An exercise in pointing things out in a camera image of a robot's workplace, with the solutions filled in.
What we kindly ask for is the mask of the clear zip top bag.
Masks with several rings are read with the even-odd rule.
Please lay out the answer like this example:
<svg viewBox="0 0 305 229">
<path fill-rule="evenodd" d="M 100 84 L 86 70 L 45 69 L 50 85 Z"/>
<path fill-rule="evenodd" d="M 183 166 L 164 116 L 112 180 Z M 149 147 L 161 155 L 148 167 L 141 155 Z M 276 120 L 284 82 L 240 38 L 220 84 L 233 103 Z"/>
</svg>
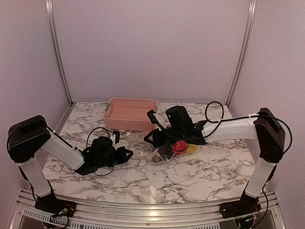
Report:
<svg viewBox="0 0 305 229">
<path fill-rule="evenodd" d="M 144 133 L 128 133 L 128 137 L 129 137 L 129 150 L 133 151 L 134 155 L 141 159 L 141 160 L 145 160 L 147 162 L 150 163 L 155 163 L 155 164 L 165 164 L 166 163 L 170 163 L 180 157 L 183 156 L 189 156 L 189 154 L 184 153 L 181 155 L 177 155 L 174 154 L 172 152 L 171 158 L 169 160 L 164 160 L 160 157 L 160 155 L 158 154 L 158 147 L 154 147 L 151 144 L 147 143 L 144 141 Z"/>
</svg>

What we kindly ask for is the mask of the red fake pepper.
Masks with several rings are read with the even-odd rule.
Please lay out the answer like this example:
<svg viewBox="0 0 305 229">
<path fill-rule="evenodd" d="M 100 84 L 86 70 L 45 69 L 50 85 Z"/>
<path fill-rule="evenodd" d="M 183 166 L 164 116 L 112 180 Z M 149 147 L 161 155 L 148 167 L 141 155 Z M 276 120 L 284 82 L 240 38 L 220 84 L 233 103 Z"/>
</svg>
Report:
<svg viewBox="0 0 305 229">
<path fill-rule="evenodd" d="M 184 141 L 178 141 L 171 145 L 171 150 L 174 154 L 181 155 L 187 152 L 189 144 Z"/>
</svg>

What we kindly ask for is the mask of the yellow fake lemon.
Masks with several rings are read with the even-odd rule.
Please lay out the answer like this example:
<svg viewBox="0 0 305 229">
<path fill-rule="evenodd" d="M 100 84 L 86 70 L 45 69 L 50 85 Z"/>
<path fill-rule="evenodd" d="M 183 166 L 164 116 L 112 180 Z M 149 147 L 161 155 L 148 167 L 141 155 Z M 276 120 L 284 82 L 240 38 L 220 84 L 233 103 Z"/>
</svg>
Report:
<svg viewBox="0 0 305 229">
<path fill-rule="evenodd" d="M 197 145 L 189 145 L 189 147 L 187 148 L 187 154 L 189 155 L 195 154 L 197 149 L 198 149 Z"/>
</svg>

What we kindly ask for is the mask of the purple fake eggplant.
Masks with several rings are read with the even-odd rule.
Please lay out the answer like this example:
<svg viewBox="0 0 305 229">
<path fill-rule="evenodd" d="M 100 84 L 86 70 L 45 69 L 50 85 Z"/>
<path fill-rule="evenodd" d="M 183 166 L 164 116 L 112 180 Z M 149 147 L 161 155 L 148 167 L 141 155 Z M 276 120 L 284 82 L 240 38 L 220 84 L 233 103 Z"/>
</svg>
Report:
<svg viewBox="0 0 305 229">
<path fill-rule="evenodd" d="M 163 146 L 160 146 L 158 148 L 158 154 L 160 157 L 164 160 L 169 160 L 171 158 L 172 152 L 170 149 L 170 146 L 168 144 L 165 144 Z"/>
</svg>

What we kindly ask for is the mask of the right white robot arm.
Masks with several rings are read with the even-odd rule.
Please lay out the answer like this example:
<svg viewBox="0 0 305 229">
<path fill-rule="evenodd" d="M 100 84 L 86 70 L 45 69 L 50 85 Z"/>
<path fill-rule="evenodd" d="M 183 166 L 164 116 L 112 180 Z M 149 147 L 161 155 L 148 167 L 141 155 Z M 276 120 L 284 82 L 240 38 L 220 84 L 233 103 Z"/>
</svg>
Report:
<svg viewBox="0 0 305 229">
<path fill-rule="evenodd" d="M 256 140 L 260 154 L 254 172 L 248 181 L 245 196 L 236 203 L 236 210 L 245 214 L 254 207 L 254 199 L 259 196 L 265 184 L 271 179 L 277 164 L 286 151 L 285 130 L 280 119 L 274 117 L 268 108 L 262 108 L 256 114 L 244 117 L 209 121 L 207 119 L 193 123 L 186 108 L 177 105 L 166 110 L 169 127 L 161 124 L 161 117 L 154 111 L 147 112 L 152 124 L 157 128 L 144 137 L 145 142 L 155 148 L 165 144 L 173 146 L 184 141 L 188 145 L 207 145 L 226 140 Z"/>
</svg>

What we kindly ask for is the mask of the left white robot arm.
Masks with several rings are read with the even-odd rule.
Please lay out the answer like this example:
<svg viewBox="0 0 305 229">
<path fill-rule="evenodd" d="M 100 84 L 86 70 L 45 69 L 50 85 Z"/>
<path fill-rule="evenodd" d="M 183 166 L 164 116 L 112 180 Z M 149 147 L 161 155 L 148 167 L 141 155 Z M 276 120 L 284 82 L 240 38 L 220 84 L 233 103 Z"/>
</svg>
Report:
<svg viewBox="0 0 305 229">
<path fill-rule="evenodd" d="M 133 151 L 117 144 L 120 133 L 114 131 L 100 136 L 84 150 L 70 145 L 54 130 L 47 126 L 45 118 L 34 116 L 13 125 L 8 132 L 7 151 L 19 166 L 28 182 L 49 212 L 60 209 L 60 201 L 52 193 L 52 187 L 35 159 L 38 151 L 45 151 L 69 166 L 81 176 L 94 174 L 103 167 L 115 167 L 129 161 Z"/>
</svg>

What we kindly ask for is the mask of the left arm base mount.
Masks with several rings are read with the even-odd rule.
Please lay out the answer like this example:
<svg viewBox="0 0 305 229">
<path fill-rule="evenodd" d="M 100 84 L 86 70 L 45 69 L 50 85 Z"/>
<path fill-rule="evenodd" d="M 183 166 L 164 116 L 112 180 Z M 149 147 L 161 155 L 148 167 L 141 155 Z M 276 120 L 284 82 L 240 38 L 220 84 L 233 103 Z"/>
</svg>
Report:
<svg viewBox="0 0 305 229">
<path fill-rule="evenodd" d="M 76 209 L 75 202 L 57 198 L 53 189 L 51 189 L 50 194 L 44 197 L 37 196 L 34 200 L 36 209 L 52 213 L 53 217 L 67 216 L 71 218 Z"/>
</svg>

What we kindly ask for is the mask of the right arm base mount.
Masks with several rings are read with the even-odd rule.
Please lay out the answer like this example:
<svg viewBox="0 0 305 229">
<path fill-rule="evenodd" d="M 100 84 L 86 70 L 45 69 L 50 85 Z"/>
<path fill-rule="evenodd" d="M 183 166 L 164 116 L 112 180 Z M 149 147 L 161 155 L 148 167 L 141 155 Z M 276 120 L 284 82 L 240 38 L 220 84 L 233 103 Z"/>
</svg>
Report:
<svg viewBox="0 0 305 229">
<path fill-rule="evenodd" d="M 219 205 L 219 212 L 224 219 L 258 212 L 261 209 L 259 198 L 248 196 L 245 191 L 243 191 L 239 200 Z"/>
</svg>

